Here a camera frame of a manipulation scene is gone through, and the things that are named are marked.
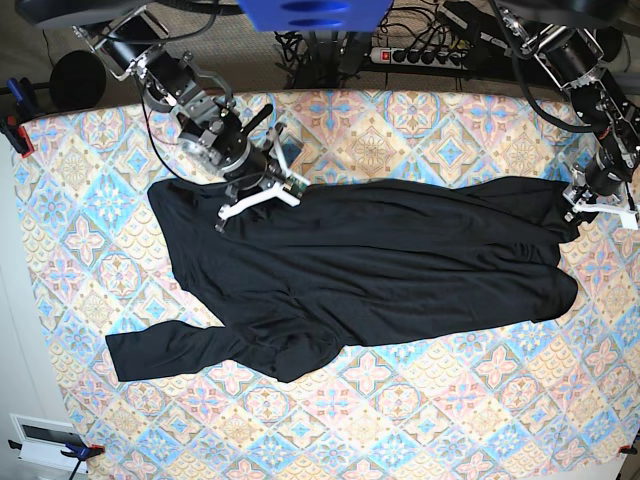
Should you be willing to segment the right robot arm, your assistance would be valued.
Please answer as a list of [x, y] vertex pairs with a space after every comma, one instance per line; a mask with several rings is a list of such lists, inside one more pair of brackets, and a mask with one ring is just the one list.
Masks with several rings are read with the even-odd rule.
[[243, 124], [232, 88], [219, 74], [201, 70], [189, 52], [180, 58], [167, 52], [176, 39], [146, 2], [18, 1], [15, 10], [41, 29], [73, 29], [114, 77], [135, 78], [145, 106], [180, 121], [181, 148], [234, 189], [269, 190], [289, 178], [277, 131], [270, 130], [261, 147], [250, 139], [272, 108]]

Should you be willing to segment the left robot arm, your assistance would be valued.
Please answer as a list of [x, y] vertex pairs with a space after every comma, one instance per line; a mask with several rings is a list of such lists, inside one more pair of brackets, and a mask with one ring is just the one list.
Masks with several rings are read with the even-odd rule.
[[[603, 65], [596, 31], [625, 12], [626, 1], [491, 1], [511, 49], [514, 74], [533, 110], [548, 123], [572, 133], [591, 133], [599, 148], [583, 169], [576, 168], [564, 196], [576, 211], [594, 210], [598, 197], [631, 200], [639, 167], [639, 108], [627, 99]], [[535, 60], [568, 96], [579, 117], [569, 124], [543, 110], [532, 96], [521, 63]]]

